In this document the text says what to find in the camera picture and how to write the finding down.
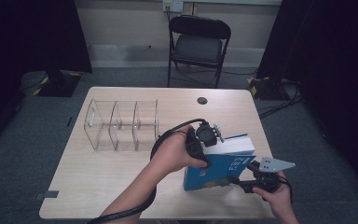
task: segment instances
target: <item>power cord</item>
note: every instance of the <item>power cord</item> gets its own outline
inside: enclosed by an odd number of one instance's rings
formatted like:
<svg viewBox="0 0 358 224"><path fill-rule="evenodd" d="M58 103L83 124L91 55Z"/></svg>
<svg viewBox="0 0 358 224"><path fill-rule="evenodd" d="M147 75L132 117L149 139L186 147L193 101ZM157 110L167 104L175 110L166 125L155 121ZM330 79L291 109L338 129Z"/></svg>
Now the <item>power cord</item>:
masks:
<svg viewBox="0 0 358 224"><path fill-rule="evenodd" d="M281 109L284 109L284 108L286 108L286 107L290 107L291 105L295 105L295 104L301 102L301 101L302 101L302 97L301 97L301 96L297 97L297 95L298 95L298 85L296 84L296 93L295 93L295 96L292 97L292 99L290 100L289 103L283 102L283 103L281 103L281 104L279 104L279 105L268 106L268 107L264 107L264 108L261 108L261 109L257 109L257 111L269 109L268 111L263 112L263 113L259 114L258 116L260 117L260 119L264 119L264 118L266 118L267 116L269 116L269 115L271 115L271 114L273 114L273 113L275 113L275 112L280 111Z"/></svg>

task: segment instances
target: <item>hand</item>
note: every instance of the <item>hand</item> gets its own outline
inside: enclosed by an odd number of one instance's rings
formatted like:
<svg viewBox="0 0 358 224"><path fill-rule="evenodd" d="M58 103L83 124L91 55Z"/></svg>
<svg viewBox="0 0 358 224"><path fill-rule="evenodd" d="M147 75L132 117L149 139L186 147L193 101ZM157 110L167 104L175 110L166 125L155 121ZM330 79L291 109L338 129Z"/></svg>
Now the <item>hand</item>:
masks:
<svg viewBox="0 0 358 224"><path fill-rule="evenodd" d="M166 172L166 175L186 166L205 167L205 161L190 157L186 151L186 133L191 125L180 128L159 146L151 162Z"/></svg>
<svg viewBox="0 0 358 224"><path fill-rule="evenodd" d="M279 176L285 177L282 171ZM273 193L269 193L260 188L253 188L253 192L266 199L271 207L272 214L281 223L298 223L291 204L290 189L287 185L281 186Z"/></svg>

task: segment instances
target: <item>black cable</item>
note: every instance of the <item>black cable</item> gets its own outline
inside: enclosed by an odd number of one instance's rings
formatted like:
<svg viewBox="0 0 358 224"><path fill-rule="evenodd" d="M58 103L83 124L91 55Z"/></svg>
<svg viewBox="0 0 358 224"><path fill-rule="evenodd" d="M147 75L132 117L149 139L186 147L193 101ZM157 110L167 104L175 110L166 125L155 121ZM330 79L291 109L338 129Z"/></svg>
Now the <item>black cable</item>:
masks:
<svg viewBox="0 0 358 224"><path fill-rule="evenodd" d="M165 7L165 12L167 13L168 22L170 22L170 20L171 20L171 8L170 7Z"/></svg>
<svg viewBox="0 0 358 224"><path fill-rule="evenodd" d="M150 160L152 160L152 158L156 154L156 152L157 152L159 146L161 145L161 143L164 142L169 136L171 136L173 133L184 133L182 131L176 131L177 129L180 129L182 127L185 127L188 124L191 124L191 123L194 123L194 122L199 122L199 121L202 122L203 124L208 123L205 119L192 119L192 120L189 120L189 121L184 122L182 124L179 124L176 127L173 127L172 129L169 129L167 132L165 132L163 135L161 135L158 138L158 140L156 141L156 143L153 145L152 151L150 153ZM153 191L150 194L150 196L141 205L139 205L137 207L134 207L132 209L123 211L123 212L118 212L118 213L106 215L106 216L103 216L103 217L96 217L96 218L86 222L86 224L103 223L103 222L116 220L116 219L120 219L120 218L124 218L124 217L130 217L130 216L133 216L135 214L141 213L153 203L153 201L156 198L156 193L157 193L157 187L155 187L153 189Z"/></svg>
<svg viewBox="0 0 358 224"><path fill-rule="evenodd" d="M266 112L263 112L263 113L259 114L260 119L263 119L263 118L265 118L265 117L267 117L267 116L269 116L269 115L271 115L271 114L273 114L275 112L278 112L281 109L284 109L284 108L286 108L286 107L288 107L290 105L295 105L295 104L301 102L302 97L297 98L297 95L298 95L298 86L296 88L295 96L292 97L292 99L290 100L289 103L283 102L280 105L268 106L268 107L264 107L264 108L261 108L261 109L257 109L257 111L260 111L260 110L271 108L269 111L266 111Z"/></svg>
<svg viewBox="0 0 358 224"><path fill-rule="evenodd" d="M278 175L279 178L282 178L284 181L281 181L279 180L279 182L281 184L285 184L289 187L289 190L290 190L290 204L293 204L293 188L292 188L292 185L289 183L289 180L284 178L283 176L281 175Z"/></svg>

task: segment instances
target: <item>wall outlet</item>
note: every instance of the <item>wall outlet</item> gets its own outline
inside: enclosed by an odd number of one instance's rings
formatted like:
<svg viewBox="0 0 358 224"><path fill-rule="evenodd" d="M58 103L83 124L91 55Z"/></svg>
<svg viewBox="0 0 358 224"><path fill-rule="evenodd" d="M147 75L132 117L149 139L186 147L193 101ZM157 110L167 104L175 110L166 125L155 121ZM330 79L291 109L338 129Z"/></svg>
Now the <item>wall outlet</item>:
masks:
<svg viewBox="0 0 358 224"><path fill-rule="evenodd" d="M162 11L173 11L173 2L172 0L163 0L162 1Z"/></svg>

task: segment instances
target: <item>wrist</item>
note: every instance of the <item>wrist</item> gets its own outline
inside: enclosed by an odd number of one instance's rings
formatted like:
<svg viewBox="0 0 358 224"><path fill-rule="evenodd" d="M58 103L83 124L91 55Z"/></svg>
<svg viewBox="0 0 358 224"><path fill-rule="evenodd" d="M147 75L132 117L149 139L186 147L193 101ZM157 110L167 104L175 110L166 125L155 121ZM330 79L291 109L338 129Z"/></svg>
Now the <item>wrist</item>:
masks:
<svg viewBox="0 0 358 224"><path fill-rule="evenodd" d="M281 224L298 224L295 212L291 209L280 216L277 216L277 219Z"/></svg>

